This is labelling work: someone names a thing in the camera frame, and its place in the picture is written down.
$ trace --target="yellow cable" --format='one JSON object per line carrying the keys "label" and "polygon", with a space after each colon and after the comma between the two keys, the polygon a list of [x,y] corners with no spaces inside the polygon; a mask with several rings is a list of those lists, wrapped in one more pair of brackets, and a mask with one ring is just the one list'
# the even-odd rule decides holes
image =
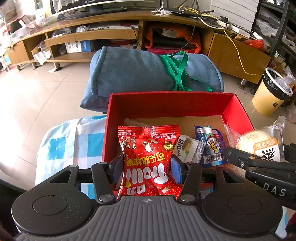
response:
{"label": "yellow cable", "polygon": [[[197,11],[196,9],[194,9],[194,8],[185,8],[184,6],[176,6],[176,7],[180,7],[180,8],[182,7],[182,8],[184,8],[184,9],[187,10],[187,11],[190,11],[190,12],[193,12],[193,13],[198,14],[198,11]],[[214,18],[214,19],[216,19],[216,20],[219,20],[217,17],[214,17],[214,16],[209,15],[209,14],[205,14],[205,13],[203,13],[203,12],[201,12],[200,15],[201,15],[202,17],[210,17],[210,18]],[[211,26],[211,25],[206,24],[202,19],[200,19],[200,20],[202,21],[202,23],[203,23],[204,25],[206,25],[206,26],[208,26],[208,27],[210,27],[210,28],[213,28],[213,29],[222,29],[222,30],[224,31],[224,33],[225,33],[225,35],[227,36],[227,38],[229,38],[229,39],[231,40],[231,42],[233,43],[235,49],[237,50],[237,54],[238,54],[238,57],[239,57],[240,64],[241,64],[241,66],[242,66],[243,71],[244,71],[246,74],[248,74],[248,75],[252,75],[252,76],[255,76],[255,75],[262,76],[262,75],[264,75],[264,73],[263,73],[263,74],[257,74],[257,73],[256,73],[256,74],[250,74],[250,73],[248,73],[248,72],[244,69],[244,66],[243,66],[243,64],[242,64],[242,60],[241,60],[240,55],[239,55],[239,50],[237,49],[237,47],[236,47],[234,41],[233,41],[233,40],[227,35],[227,33],[226,33],[226,31],[225,31],[225,29],[226,29],[227,27],[223,27],[222,24],[219,22],[222,28],[216,28],[216,27],[213,27],[213,26]]]}

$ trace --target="trash can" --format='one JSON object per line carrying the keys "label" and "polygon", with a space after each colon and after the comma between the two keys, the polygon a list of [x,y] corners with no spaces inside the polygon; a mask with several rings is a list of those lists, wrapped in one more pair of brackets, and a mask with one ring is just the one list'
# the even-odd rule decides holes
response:
{"label": "trash can", "polygon": [[272,68],[265,69],[263,80],[256,91],[252,102],[255,109],[264,116],[270,116],[284,101],[291,99],[293,91],[284,90],[274,79],[283,78]]}

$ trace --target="red cardboard box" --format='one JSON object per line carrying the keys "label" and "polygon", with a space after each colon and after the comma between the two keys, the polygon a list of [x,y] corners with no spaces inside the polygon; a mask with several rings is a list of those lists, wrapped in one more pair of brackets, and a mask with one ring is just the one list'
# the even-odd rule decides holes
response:
{"label": "red cardboard box", "polygon": [[254,127],[235,94],[209,92],[134,92],[111,94],[103,145],[102,161],[111,162],[121,152],[118,126],[125,118],[159,126],[179,124],[182,135],[195,139],[194,125],[211,126],[229,146],[224,125],[240,134]]}

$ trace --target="lace curtain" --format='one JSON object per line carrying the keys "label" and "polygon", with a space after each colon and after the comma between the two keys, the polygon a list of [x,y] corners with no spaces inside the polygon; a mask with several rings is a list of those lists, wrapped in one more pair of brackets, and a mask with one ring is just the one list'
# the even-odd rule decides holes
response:
{"label": "lace curtain", "polygon": [[53,7],[56,12],[59,12],[63,6],[67,6],[69,3],[74,3],[80,0],[52,0]]}

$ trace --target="black garbage bag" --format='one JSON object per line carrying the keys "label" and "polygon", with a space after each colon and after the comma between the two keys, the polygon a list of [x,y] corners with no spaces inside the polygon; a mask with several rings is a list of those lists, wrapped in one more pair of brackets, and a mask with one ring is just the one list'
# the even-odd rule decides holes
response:
{"label": "black garbage bag", "polygon": [[[272,93],[276,98],[283,100],[283,101],[289,101],[291,99],[291,96],[284,93],[267,75],[267,70],[265,70],[265,74],[263,75],[263,82],[266,86],[266,88],[269,90],[270,93]],[[269,71],[270,75],[275,79],[278,77],[276,73],[273,71]]]}

